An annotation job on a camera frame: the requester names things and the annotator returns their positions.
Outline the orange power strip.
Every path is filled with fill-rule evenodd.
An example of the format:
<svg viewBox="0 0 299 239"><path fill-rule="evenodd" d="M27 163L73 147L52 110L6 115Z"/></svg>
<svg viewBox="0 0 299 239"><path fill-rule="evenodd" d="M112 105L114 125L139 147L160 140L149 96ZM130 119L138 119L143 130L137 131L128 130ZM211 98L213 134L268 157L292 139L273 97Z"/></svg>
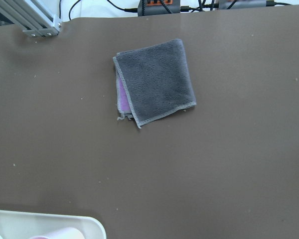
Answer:
<svg viewBox="0 0 299 239"><path fill-rule="evenodd" d="M163 0L162 2L168 9L161 4L160 0L141 0L137 8L138 16L180 13L180 0Z"/></svg>

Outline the pink cup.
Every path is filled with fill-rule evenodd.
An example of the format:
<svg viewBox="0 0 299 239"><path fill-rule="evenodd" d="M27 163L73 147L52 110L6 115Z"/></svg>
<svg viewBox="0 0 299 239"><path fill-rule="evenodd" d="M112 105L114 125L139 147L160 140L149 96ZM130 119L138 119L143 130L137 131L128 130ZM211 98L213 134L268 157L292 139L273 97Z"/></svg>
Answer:
<svg viewBox="0 0 299 239"><path fill-rule="evenodd" d="M85 239L85 237L78 229L67 227L44 235L33 236L30 239Z"/></svg>

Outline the cream rectangular tray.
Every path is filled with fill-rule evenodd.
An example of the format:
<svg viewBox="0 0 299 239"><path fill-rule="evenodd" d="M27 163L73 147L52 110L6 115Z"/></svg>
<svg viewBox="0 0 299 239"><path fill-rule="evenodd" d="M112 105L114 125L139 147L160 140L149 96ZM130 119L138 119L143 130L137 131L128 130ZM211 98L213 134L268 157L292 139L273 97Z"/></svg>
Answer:
<svg viewBox="0 0 299 239"><path fill-rule="evenodd" d="M29 239L62 228L76 228L86 239L106 239L103 225L93 217L0 210L0 236Z"/></svg>

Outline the aluminium frame post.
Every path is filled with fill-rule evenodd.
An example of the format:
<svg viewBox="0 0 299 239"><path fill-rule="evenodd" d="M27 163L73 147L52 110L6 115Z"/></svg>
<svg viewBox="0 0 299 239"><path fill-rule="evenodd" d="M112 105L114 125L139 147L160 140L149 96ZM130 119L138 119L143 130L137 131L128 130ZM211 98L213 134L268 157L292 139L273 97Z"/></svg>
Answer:
<svg viewBox="0 0 299 239"><path fill-rule="evenodd" d="M57 36L62 27L58 14L40 0L0 0L0 13L29 37Z"/></svg>

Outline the grey folded cloth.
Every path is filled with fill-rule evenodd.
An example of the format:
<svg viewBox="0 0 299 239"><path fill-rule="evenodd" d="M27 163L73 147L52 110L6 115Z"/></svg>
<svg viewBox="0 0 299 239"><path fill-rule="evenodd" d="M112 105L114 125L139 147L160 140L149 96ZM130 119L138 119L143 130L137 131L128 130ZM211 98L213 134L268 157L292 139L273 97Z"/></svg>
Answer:
<svg viewBox="0 0 299 239"><path fill-rule="evenodd" d="M113 62L119 120L140 128L196 105L181 39L119 52Z"/></svg>

